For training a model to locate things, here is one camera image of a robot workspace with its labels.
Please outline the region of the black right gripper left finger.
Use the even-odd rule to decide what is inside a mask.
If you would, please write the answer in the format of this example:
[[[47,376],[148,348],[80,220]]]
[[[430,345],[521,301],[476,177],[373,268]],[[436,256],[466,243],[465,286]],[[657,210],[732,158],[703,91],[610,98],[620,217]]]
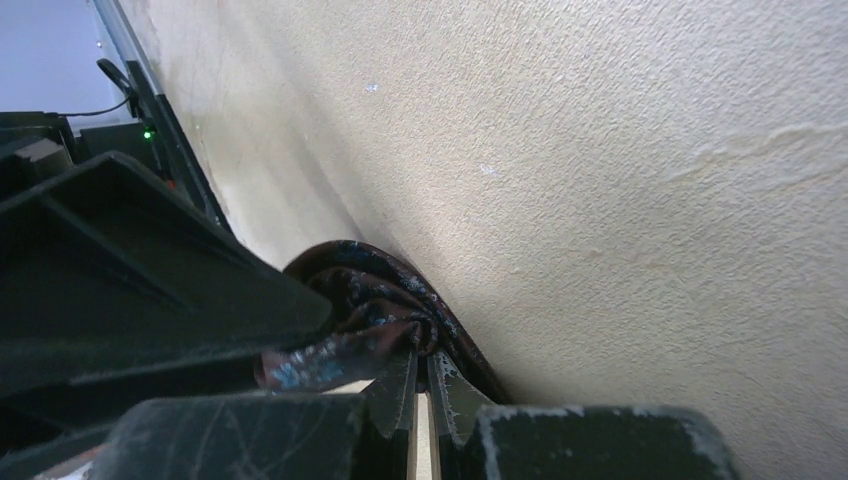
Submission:
[[[360,445],[362,479],[406,479],[415,473],[418,355],[395,354],[363,391],[367,422]]]

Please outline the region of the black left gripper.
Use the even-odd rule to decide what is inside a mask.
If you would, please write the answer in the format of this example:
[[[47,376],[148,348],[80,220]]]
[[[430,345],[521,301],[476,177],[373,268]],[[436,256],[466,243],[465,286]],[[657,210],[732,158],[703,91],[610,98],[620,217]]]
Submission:
[[[110,152],[71,169],[78,158],[65,117],[1,113],[3,396],[299,347],[328,330],[326,299],[138,161]]]

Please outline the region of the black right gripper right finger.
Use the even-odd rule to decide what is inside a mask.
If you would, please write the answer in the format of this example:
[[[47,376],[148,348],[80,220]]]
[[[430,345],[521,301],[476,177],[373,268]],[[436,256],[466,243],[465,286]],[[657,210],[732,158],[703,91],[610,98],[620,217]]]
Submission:
[[[436,478],[478,479],[481,460],[476,414],[493,402],[461,374],[444,351],[427,358],[427,374]]]

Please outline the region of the maroon blue floral tie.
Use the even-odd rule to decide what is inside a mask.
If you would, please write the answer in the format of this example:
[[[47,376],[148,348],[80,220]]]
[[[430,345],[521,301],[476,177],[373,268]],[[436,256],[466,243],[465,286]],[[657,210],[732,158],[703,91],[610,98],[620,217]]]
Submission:
[[[258,385],[272,392],[324,392],[373,378],[398,350],[426,359],[442,351],[473,387],[496,403],[511,396],[467,330],[425,276],[401,258],[365,242],[312,246],[284,274],[331,304],[317,341],[263,352]]]

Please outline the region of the aluminium frame rail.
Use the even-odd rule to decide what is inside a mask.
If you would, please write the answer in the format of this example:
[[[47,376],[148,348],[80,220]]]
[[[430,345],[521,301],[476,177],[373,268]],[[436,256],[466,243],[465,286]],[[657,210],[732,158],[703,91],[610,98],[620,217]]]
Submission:
[[[120,58],[124,62],[137,61],[153,93],[155,95],[164,94],[164,89],[120,2],[117,0],[93,0],[92,4]]]

